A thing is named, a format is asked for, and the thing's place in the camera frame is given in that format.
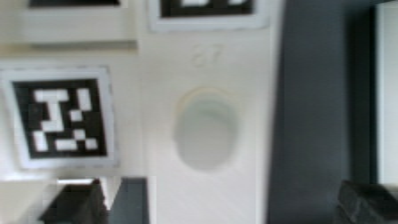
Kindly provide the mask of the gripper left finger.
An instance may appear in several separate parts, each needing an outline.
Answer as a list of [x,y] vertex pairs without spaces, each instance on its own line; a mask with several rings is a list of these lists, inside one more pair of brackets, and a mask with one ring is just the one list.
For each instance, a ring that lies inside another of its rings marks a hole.
[[45,224],[109,224],[109,210],[100,180],[70,184],[40,216]]

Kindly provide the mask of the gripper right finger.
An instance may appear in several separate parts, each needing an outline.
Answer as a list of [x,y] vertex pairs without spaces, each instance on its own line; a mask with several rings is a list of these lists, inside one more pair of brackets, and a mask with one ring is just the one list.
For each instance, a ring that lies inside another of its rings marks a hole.
[[334,224],[398,224],[398,185],[342,182]]

